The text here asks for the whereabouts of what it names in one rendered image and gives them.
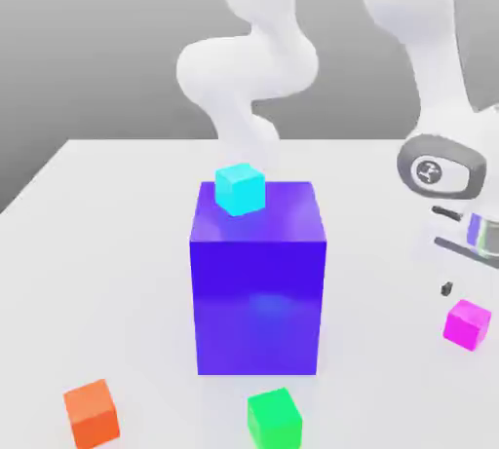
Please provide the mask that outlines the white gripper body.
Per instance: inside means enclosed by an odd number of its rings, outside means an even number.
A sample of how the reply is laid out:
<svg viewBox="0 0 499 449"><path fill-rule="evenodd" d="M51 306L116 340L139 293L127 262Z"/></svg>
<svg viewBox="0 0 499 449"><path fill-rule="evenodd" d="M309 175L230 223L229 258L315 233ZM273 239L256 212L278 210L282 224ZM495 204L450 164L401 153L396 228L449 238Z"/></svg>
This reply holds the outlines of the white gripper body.
<svg viewBox="0 0 499 449"><path fill-rule="evenodd" d="M486 259L449 234L425 232L429 273L435 280L460 284L499 283L499 260Z"/></svg>

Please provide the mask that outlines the small magenta cube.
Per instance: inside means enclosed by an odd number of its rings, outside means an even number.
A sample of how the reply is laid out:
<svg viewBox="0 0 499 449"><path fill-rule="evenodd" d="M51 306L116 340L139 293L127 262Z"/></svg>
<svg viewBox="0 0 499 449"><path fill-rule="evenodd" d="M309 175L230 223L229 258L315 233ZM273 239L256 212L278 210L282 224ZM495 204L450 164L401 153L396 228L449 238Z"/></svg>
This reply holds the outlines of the small magenta cube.
<svg viewBox="0 0 499 449"><path fill-rule="evenodd" d="M461 299L447 313L442 336L472 352L485 338L490 320L490 311Z"/></svg>

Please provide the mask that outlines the small green cube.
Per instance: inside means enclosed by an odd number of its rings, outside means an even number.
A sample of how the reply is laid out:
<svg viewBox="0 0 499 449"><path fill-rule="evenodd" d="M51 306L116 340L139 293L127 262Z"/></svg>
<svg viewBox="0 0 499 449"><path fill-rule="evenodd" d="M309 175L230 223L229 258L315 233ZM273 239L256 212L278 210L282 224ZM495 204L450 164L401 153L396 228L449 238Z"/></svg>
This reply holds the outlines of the small green cube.
<svg viewBox="0 0 499 449"><path fill-rule="evenodd" d="M248 428L256 449L301 449L303 420L286 388L248 398Z"/></svg>

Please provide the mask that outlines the small cyan cube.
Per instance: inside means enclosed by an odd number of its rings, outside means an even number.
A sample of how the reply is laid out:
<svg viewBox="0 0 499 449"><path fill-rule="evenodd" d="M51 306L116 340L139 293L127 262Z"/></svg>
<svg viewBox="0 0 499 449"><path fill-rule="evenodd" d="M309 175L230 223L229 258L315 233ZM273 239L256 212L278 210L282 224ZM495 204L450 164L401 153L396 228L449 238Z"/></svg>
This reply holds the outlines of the small cyan cube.
<svg viewBox="0 0 499 449"><path fill-rule="evenodd" d="M215 173L215 202L231 216L265 208L265 175L250 164L220 168Z"/></svg>

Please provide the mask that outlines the small orange cube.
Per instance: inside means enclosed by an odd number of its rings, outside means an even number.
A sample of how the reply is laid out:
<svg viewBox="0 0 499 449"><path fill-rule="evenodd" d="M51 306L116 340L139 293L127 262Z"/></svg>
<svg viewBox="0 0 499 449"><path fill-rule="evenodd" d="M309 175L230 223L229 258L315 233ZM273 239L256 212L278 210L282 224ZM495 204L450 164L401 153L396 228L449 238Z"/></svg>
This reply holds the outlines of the small orange cube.
<svg viewBox="0 0 499 449"><path fill-rule="evenodd" d="M63 400L77 449L94 449L120 436L116 406L104 379L66 392Z"/></svg>

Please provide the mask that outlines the large blue box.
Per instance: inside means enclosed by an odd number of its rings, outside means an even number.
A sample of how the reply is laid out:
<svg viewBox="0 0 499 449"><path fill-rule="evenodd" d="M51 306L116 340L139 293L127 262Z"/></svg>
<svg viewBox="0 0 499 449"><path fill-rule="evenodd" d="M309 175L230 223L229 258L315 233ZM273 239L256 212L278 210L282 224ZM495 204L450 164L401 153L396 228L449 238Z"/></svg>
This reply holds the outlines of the large blue box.
<svg viewBox="0 0 499 449"><path fill-rule="evenodd" d="M232 217L200 186L189 240L201 375L313 375L326 233L309 182L269 182L264 209Z"/></svg>

